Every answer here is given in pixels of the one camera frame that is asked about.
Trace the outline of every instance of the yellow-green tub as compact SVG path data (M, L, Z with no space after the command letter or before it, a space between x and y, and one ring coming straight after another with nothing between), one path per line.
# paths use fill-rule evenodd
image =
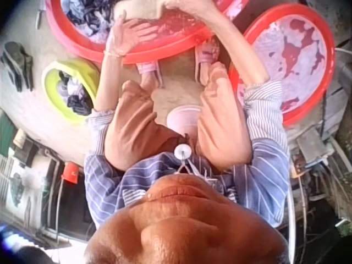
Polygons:
M84 85L93 101L97 94L100 73L92 63L83 59L71 59L65 62L57 60L43 71L42 86L50 104L70 123L82 124L87 117L74 113L57 92L56 85L60 81L60 70L76 77Z

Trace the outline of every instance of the mouth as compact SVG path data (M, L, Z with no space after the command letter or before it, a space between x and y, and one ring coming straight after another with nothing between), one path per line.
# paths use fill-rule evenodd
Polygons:
M152 201L157 201L165 198L171 198L171 197L176 198L178 196L190 196L190 197L203 198L207 200L210 199L210 197L208 197L203 191L201 191L198 188L195 188L190 185L178 185L178 186L170 186L160 190L159 192L148 194L147 201L152 202Z

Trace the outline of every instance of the striped shirt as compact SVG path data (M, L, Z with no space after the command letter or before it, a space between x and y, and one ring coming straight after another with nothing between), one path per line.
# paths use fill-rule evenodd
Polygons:
M214 174L206 159L192 155L189 161L222 195L257 212L271 226L283 219L289 186L289 151L282 126L280 81L248 88L244 95L247 127L252 142L251 164L233 166ZM174 174L181 166L173 153L164 152L142 160L126 172L112 167L104 156L104 140L114 112L93 113L88 124L92 147L85 164L86 198L92 218L100 226L119 209L142 198L160 177Z

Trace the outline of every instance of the shirt sleeve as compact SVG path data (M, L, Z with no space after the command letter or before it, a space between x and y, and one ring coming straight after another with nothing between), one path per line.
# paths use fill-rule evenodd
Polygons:
M251 164L234 166L238 203L260 214L271 226L283 220L289 186L289 149L282 126L282 83L248 88L244 95L252 141Z
M115 213L119 183L123 172L116 170L104 156L104 141L114 111L93 112L87 119L91 130L91 147L84 161L88 208L98 228Z
M238 203L277 227L283 220L288 193L289 157L271 139L255 139L252 147L252 163L233 168Z
M271 139L288 155L286 132L282 126L282 82L253 86L244 94L244 109L251 140Z

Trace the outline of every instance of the hand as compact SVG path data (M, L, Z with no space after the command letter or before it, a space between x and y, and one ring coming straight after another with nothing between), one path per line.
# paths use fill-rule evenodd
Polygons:
M186 13L189 13L195 17L199 17L211 10L216 8L214 0L162 0L164 6L168 9L178 8Z
M106 42L106 51L124 56L140 42L155 39L158 26L149 23L138 24L138 19L125 22L126 11L115 21Z

